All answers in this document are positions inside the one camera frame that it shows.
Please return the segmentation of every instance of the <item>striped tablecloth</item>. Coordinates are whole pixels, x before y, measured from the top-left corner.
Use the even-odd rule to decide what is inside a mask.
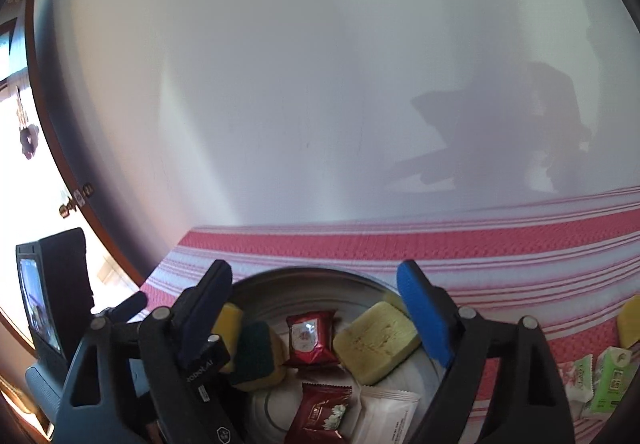
[[[412,218],[189,231],[142,290],[171,305],[215,258],[234,279],[296,265],[348,268],[395,286],[415,259],[460,305],[487,318],[536,317],[558,363],[618,344],[616,315],[640,291],[640,187],[523,207]],[[473,442],[488,408],[497,363],[488,363],[462,442]],[[575,423],[578,443],[602,423]]]

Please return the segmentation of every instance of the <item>green packet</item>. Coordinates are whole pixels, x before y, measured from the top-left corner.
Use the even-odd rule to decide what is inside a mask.
[[[593,398],[584,405],[583,418],[607,419],[620,404],[638,363],[631,363],[631,351],[609,347],[596,361]]]

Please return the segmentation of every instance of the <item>metal bowl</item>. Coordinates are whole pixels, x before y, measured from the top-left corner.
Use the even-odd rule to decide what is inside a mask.
[[[237,282],[230,299],[244,311],[244,324],[266,321],[287,345],[289,329],[285,319],[289,315],[335,309],[335,332],[338,332],[382,300],[403,308],[402,300],[388,285],[349,271],[324,268],[283,268],[260,273]],[[407,440],[426,413],[442,375],[440,365],[430,360],[420,347],[377,384],[420,395]],[[341,368],[291,369],[276,388],[248,395],[242,421],[247,444],[283,442],[302,400],[303,381],[353,386],[350,408],[340,425],[340,433],[349,439],[360,412],[360,387],[353,377]]]

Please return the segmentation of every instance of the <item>red package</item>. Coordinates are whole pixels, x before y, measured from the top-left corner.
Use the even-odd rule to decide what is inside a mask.
[[[287,317],[289,359],[292,368],[339,364],[332,348],[335,310],[307,312]]]
[[[338,426],[351,398],[351,386],[302,384],[302,402],[284,444],[345,442]]]

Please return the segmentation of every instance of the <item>white wrapper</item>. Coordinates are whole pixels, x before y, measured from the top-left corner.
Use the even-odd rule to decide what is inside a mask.
[[[402,444],[420,395],[363,386],[351,444]]]

